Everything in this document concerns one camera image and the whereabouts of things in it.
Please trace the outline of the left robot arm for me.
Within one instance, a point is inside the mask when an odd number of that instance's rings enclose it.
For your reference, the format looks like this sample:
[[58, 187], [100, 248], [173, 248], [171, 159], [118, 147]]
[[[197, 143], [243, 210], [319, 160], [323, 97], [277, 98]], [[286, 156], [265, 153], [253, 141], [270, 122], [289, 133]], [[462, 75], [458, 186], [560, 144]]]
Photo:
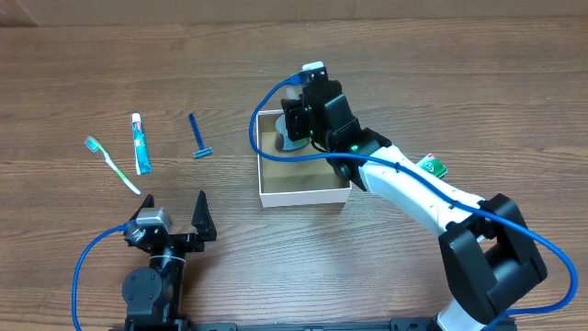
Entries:
[[124, 239], [128, 245], [150, 255], [149, 265], [128, 274], [121, 287], [127, 304], [126, 330], [193, 330], [189, 317], [180, 313], [186, 255], [205, 249], [217, 239], [204, 191], [198, 199], [191, 233], [173, 234], [168, 211], [154, 206], [154, 197], [145, 198], [127, 222]]

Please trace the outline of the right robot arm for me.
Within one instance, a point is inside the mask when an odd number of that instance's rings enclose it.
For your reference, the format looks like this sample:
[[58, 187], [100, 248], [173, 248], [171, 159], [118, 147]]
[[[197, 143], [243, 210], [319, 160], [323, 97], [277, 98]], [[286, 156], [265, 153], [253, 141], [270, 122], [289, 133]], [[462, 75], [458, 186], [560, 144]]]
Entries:
[[286, 80], [300, 86], [284, 99], [289, 138], [309, 138], [337, 176], [399, 207], [439, 243], [453, 296], [434, 319], [437, 330], [488, 330], [547, 276], [536, 241], [517, 205], [454, 188], [408, 160], [381, 134], [361, 127], [341, 84], [323, 63]]

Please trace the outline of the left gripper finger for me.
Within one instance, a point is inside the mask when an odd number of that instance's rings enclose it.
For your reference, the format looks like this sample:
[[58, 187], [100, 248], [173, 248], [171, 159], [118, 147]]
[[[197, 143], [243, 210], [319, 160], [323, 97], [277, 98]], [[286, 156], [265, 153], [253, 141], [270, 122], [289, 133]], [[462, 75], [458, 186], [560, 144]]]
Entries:
[[152, 194], [148, 194], [144, 201], [141, 203], [138, 210], [136, 210], [133, 215], [130, 217], [131, 221], [135, 221], [139, 215], [139, 213], [146, 208], [153, 208], [154, 207], [154, 197]]
[[197, 230], [200, 241], [212, 242], [217, 240], [217, 230], [209, 212], [206, 193], [203, 190], [198, 193], [191, 224]]

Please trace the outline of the blue disposable razor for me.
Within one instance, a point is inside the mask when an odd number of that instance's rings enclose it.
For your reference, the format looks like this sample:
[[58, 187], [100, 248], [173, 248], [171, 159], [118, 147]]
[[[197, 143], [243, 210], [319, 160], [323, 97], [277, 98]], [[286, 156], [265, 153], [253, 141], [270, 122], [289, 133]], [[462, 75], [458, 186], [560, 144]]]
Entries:
[[190, 125], [192, 127], [192, 131], [194, 132], [196, 142], [198, 144], [198, 150], [193, 153], [193, 157], [196, 159], [199, 159], [199, 158], [203, 158], [203, 157], [212, 155], [213, 149], [211, 147], [205, 146], [194, 114], [189, 113], [188, 119], [189, 119]]

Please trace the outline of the teal toothpaste tube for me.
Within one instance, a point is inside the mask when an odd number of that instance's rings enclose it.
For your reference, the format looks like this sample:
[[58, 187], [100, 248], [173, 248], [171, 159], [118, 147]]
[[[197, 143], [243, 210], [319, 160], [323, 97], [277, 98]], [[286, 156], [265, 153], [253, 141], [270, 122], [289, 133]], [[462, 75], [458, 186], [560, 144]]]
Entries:
[[150, 174], [153, 169], [148, 154], [140, 113], [134, 112], [131, 114], [131, 127], [133, 133], [136, 173], [139, 176]]

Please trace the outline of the green soap bar box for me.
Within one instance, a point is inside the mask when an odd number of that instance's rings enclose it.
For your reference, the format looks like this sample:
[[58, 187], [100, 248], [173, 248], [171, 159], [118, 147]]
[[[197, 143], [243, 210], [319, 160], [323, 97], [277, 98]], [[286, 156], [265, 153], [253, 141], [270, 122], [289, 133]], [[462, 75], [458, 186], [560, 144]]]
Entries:
[[442, 178], [448, 173], [446, 166], [434, 154], [427, 154], [416, 164], [437, 178]]

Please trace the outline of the clear soap pump bottle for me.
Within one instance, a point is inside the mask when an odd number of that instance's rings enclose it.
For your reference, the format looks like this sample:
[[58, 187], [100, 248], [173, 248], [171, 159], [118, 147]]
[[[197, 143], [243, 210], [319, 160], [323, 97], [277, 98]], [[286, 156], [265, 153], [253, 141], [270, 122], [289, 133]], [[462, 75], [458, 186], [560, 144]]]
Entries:
[[301, 99], [300, 94], [292, 86], [287, 88], [286, 93], [287, 97], [281, 100], [283, 114], [280, 115], [276, 120], [275, 127], [278, 133], [278, 137], [276, 138], [275, 147], [279, 152], [291, 153], [306, 147], [310, 143], [310, 139], [303, 138], [297, 141], [292, 141], [289, 138], [285, 107], [289, 106], [291, 108], [300, 108]]

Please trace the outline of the green white toothbrush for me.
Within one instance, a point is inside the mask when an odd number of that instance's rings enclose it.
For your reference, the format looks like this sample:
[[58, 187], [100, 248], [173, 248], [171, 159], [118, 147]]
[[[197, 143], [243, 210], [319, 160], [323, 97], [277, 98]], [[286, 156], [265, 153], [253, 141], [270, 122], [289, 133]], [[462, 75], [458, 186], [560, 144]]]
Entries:
[[120, 171], [118, 166], [110, 157], [109, 153], [96, 138], [93, 136], [88, 136], [85, 140], [85, 145], [92, 153], [100, 152], [104, 157], [105, 163], [117, 174], [122, 183], [134, 194], [141, 195], [141, 191]]

